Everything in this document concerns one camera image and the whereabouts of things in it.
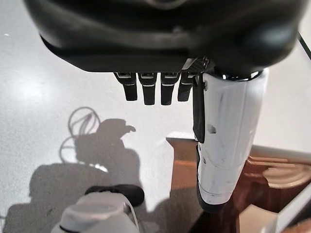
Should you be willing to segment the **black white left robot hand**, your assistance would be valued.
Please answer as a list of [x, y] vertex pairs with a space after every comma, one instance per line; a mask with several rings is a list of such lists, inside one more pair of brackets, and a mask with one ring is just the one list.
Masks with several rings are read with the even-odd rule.
[[27, 0], [45, 46], [88, 72], [112, 72], [126, 99], [193, 97], [197, 194], [221, 210], [249, 156], [268, 68], [292, 51], [306, 0]]

